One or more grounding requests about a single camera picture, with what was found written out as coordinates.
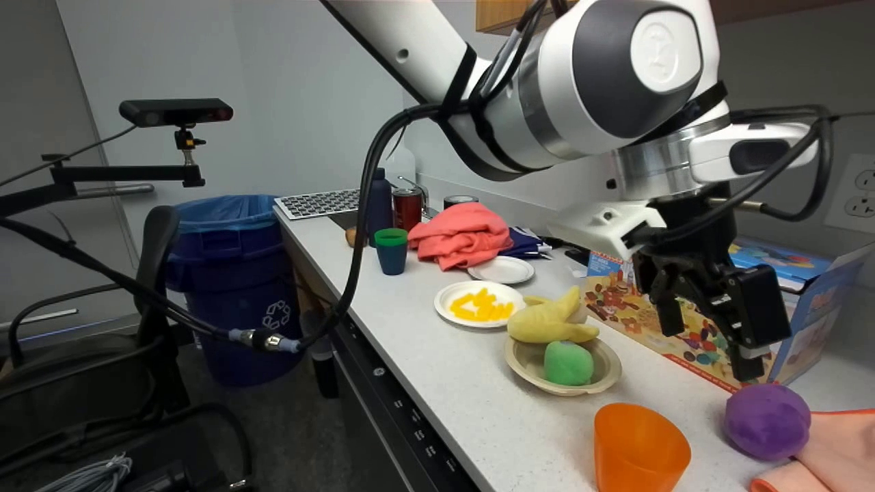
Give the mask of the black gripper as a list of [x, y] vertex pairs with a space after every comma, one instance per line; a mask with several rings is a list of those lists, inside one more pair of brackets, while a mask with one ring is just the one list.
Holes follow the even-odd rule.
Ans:
[[708, 305], [729, 341], [734, 376], [753, 382], [767, 375], [770, 346], [792, 335], [792, 323], [770, 266], [731, 267], [737, 221], [718, 206], [723, 195], [725, 185], [652, 199], [663, 226], [640, 223], [625, 244], [634, 249], [634, 282], [655, 304], [663, 334], [685, 331], [679, 297]]

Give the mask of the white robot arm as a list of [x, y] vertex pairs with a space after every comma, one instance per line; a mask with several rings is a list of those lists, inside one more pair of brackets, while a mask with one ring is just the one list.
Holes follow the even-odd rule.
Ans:
[[734, 210], [792, 166], [826, 169], [831, 122], [822, 107], [734, 108], [708, 0], [578, 0], [555, 22], [537, 0], [496, 57], [433, 0], [321, 2], [417, 99], [390, 133], [431, 117], [489, 180], [615, 155], [625, 195], [567, 210], [554, 233], [632, 266], [669, 335], [695, 301], [734, 376], [764, 375], [792, 323], [778, 272], [731, 259]]

